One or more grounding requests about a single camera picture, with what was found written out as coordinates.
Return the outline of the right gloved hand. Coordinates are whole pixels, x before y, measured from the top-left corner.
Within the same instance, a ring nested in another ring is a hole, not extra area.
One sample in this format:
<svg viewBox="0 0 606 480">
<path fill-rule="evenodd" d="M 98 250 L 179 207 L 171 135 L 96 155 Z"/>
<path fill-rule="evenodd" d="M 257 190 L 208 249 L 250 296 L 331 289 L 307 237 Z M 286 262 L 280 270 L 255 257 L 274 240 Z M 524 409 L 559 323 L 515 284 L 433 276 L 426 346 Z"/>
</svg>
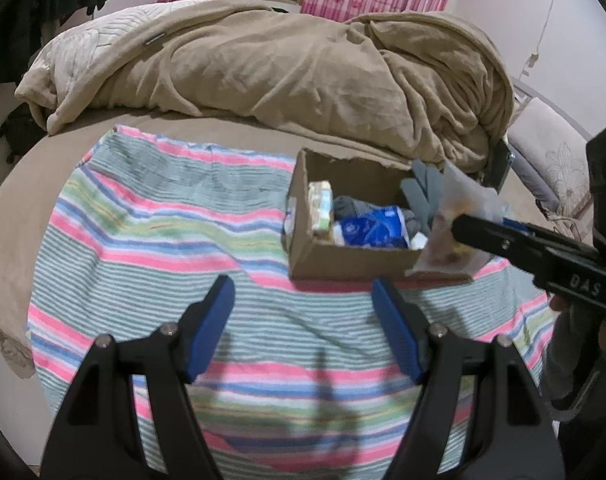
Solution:
<svg viewBox="0 0 606 480">
<path fill-rule="evenodd" d="M 556 313 L 540 393 L 558 422 L 606 419 L 606 318 L 560 295 L 549 307 Z"/>
</svg>

